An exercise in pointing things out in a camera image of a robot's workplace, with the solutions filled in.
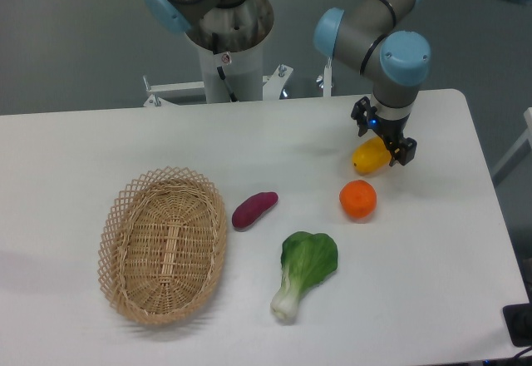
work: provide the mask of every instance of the sweet potato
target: sweet potato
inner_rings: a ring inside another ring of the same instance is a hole
[[[247,230],[260,216],[277,204],[278,195],[272,191],[252,195],[238,206],[233,213],[233,227],[236,230]]]

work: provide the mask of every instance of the yellow pepper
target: yellow pepper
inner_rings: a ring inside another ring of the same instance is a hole
[[[391,158],[390,151],[386,149],[380,137],[373,137],[352,153],[352,163],[355,166],[355,170],[361,175],[366,175],[382,168],[390,163]]]

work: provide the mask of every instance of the cable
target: cable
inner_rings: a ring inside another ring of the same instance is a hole
[[[218,40],[219,40],[218,34],[213,33],[213,54],[214,55],[218,53]],[[216,70],[218,71],[219,78],[225,85],[225,89],[227,90],[227,94],[229,94],[229,98],[231,99],[231,102],[239,102],[239,99],[234,94],[233,88],[229,84],[229,81],[226,79],[224,69],[222,67],[217,67]]]
[[[520,357],[523,356],[524,354],[527,354],[528,352],[532,351],[532,347],[528,347],[527,349],[524,349],[522,350],[521,352],[515,354],[515,356],[512,358],[512,359],[509,359],[507,362],[506,362],[506,365],[507,366],[510,366],[510,365],[515,365],[517,363],[519,364],[522,364],[525,366],[525,364],[523,362],[521,362],[521,359]]]

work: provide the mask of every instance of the tangerine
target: tangerine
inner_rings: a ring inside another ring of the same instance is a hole
[[[340,204],[352,218],[364,218],[377,207],[377,193],[366,181],[350,181],[340,191]]]

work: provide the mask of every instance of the wicker basket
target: wicker basket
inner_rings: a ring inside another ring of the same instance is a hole
[[[142,324],[183,319],[210,297],[224,264],[224,202],[189,169],[157,170],[121,191],[100,244],[101,290]]]

